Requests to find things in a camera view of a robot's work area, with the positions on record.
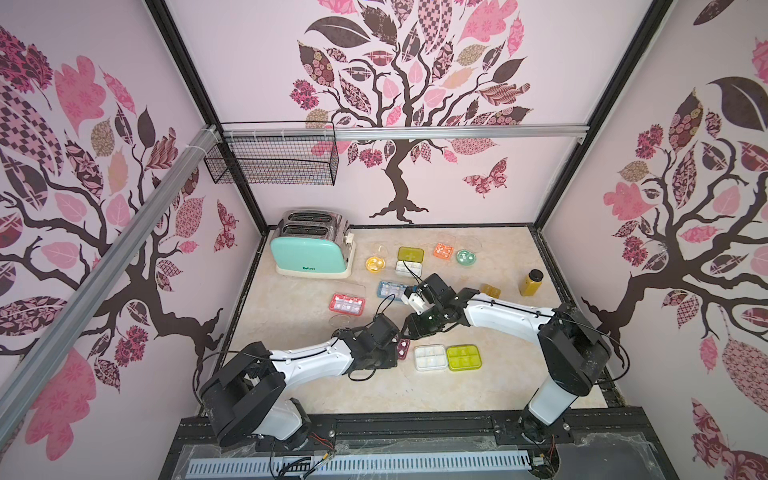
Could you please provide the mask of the magenta small pillbox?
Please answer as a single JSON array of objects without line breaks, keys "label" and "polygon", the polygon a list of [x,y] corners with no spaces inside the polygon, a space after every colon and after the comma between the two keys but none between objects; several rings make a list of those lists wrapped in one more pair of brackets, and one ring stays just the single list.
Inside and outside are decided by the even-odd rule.
[{"label": "magenta small pillbox", "polygon": [[408,352],[410,350],[411,341],[408,339],[400,339],[397,344],[397,359],[399,361],[404,361],[407,358]]}]

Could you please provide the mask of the yellow small pillbox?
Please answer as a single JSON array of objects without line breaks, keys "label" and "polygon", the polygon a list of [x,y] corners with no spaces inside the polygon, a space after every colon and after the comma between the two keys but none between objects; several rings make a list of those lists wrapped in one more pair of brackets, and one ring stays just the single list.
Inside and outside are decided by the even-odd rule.
[{"label": "yellow small pillbox", "polygon": [[490,284],[482,284],[480,287],[480,291],[485,295],[488,295],[495,299],[499,299],[501,296],[501,290]]}]

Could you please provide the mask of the green lid white pillbox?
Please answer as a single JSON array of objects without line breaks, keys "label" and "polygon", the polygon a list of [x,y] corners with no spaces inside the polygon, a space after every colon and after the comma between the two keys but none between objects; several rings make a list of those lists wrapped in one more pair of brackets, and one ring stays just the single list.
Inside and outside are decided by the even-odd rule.
[{"label": "green lid white pillbox", "polygon": [[482,367],[482,357],[476,345],[456,345],[446,349],[448,368],[452,372],[473,371]]}]

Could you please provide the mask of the clear white pillbox front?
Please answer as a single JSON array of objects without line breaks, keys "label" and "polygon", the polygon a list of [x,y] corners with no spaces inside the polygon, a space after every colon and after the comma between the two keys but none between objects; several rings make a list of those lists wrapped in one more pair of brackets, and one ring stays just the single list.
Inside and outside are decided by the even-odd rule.
[{"label": "clear white pillbox front", "polygon": [[419,372],[440,371],[448,368],[446,348],[441,344],[417,346],[413,350],[415,369]]}]

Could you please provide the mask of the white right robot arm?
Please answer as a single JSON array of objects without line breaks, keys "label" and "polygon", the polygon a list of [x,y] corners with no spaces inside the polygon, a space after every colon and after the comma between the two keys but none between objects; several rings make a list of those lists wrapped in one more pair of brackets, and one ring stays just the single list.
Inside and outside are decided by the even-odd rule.
[{"label": "white right robot arm", "polygon": [[473,288],[455,291],[436,273],[407,287],[402,301],[413,310],[401,329],[408,340],[461,325],[494,330],[540,347],[548,377],[521,414],[519,425],[529,432],[552,426],[577,399],[587,396],[611,357],[604,334],[572,305],[532,307]]}]

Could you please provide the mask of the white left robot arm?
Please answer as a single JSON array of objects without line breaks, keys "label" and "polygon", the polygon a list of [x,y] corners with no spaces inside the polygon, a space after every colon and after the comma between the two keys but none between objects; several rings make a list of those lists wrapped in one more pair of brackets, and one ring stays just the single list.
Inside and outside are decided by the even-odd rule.
[{"label": "white left robot arm", "polygon": [[312,422],[290,389],[357,371],[394,368],[398,340],[395,323],[378,314],[362,327],[338,329],[328,341],[301,349],[247,345],[198,390],[218,445],[230,448],[261,435],[289,450],[301,447],[312,433]]}]

